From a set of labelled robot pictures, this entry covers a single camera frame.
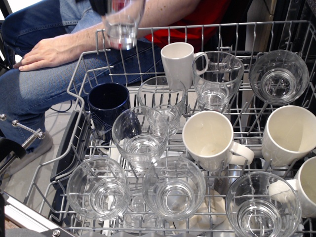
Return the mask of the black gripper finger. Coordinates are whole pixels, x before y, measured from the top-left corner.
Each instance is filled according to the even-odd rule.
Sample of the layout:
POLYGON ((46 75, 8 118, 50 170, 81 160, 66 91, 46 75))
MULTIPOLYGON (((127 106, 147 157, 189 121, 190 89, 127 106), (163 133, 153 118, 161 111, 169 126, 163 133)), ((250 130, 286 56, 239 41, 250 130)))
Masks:
POLYGON ((107 0, 90 0, 92 9, 101 16, 105 16, 108 13, 108 1, 107 0))

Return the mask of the person's bare forearm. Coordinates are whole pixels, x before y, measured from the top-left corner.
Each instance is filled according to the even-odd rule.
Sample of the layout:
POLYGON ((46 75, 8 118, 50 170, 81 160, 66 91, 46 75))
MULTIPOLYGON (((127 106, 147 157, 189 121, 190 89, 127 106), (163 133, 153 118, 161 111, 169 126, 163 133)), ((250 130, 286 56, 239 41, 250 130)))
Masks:
MULTIPOLYGON (((198 4, 198 0, 148 0, 139 27, 143 29, 169 26, 193 13, 198 4)), ((93 50, 95 33, 103 28, 105 26, 99 19, 89 27, 68 34, 70 46, 76 54, 93 50)))

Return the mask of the person's bare hand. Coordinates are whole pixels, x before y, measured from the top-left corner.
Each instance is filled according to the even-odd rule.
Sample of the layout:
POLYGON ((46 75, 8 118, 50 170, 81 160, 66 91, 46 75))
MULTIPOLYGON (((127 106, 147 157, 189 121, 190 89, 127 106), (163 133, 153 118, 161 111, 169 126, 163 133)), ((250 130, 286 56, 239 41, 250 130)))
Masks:
POLYGON ((22 72, 52 68, 75 61, 80 55, 76 37, 65 34, 40 40, 13 68, 22 72))

